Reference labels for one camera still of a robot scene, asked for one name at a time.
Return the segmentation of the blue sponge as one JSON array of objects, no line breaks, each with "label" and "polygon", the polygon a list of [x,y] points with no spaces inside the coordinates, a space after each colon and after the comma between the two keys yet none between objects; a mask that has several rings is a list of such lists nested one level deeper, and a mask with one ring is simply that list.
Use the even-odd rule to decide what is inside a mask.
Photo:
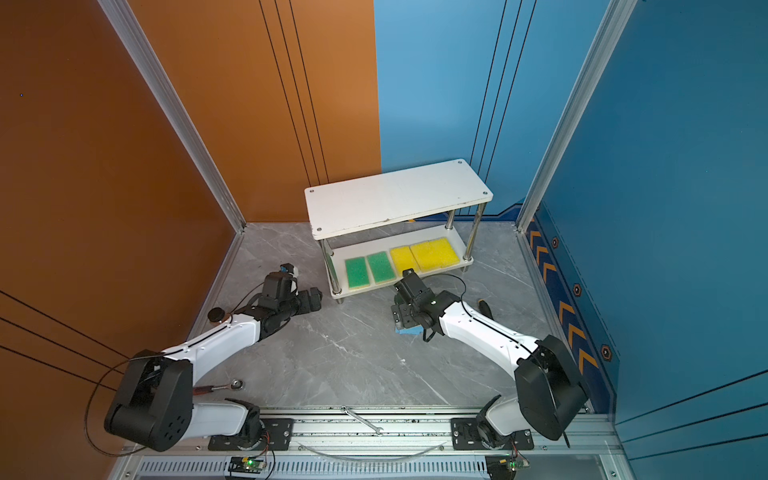
[{"label": "blue sponge", "polygon": [[405,325],[403,323],[395,323],[395,332],[401,335],[418,335],[423,332],[423,327],[419,324]]}]

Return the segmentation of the green yellow sponge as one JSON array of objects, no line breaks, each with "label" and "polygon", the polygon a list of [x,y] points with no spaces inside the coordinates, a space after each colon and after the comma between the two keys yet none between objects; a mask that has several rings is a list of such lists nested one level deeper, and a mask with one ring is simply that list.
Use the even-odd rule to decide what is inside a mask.
[{"label": "green yellow sponge", "polygon": [[376,284],[386,283],[396,278],[394,268],[386,252],[368,255],[366,260]]}]

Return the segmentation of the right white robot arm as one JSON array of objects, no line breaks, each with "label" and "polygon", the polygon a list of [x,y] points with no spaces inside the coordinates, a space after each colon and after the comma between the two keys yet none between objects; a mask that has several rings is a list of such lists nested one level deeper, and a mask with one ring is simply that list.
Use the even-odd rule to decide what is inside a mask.
[{"label": "right white robot arm", "polygon": [[434,292],[412,269],[405,270],[394,287],[395,310],[422,327],[425,343],[436,335],[459,341],[513,378],[515,394],[493,397],[476,416],[477,435],[485,446],[499,449],[528,430],[553,441],[567,437],[567,427],[591,394],[563,341],[507,328],[460,295]]}]

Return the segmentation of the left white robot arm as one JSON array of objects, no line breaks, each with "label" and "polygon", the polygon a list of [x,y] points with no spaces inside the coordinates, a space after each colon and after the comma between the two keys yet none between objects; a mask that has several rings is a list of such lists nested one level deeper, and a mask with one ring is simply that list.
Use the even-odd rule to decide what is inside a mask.
[{"label": "left white robot arm", "polygon": [[290,264],[269,273],[261,287],[231,313],[212,309],[209,319],[215,326],[209,332],[130,358],[105,415],[105,431],[157,452],[192,438],[227,442],[240,450],[261,447],[266,429],[257,405],[238,399],[195,399],[198,383],[208,372],[278,333],[293,317],[322,307],[322,292],[316,287],[300,289]]}]

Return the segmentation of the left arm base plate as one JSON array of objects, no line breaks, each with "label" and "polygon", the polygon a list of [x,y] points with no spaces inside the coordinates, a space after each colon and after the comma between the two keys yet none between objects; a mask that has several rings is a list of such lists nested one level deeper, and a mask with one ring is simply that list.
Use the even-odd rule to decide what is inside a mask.
[{"label": "left arm base plate", "polygon": [[293,435],[293,418],[262,418],[253,438],[216,435],[209,439],[209,451],[288,451]]}]

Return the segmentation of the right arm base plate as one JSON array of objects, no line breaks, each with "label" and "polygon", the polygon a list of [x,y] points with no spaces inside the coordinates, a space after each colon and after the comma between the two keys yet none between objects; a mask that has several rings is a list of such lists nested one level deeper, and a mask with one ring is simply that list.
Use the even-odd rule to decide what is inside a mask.
[{"label": "right arm base plate", "polygon": [[455,450],[533,450],[535,445],[529,430],[500,435],[486,422],[476,418],[452,418],[451,440]]}]

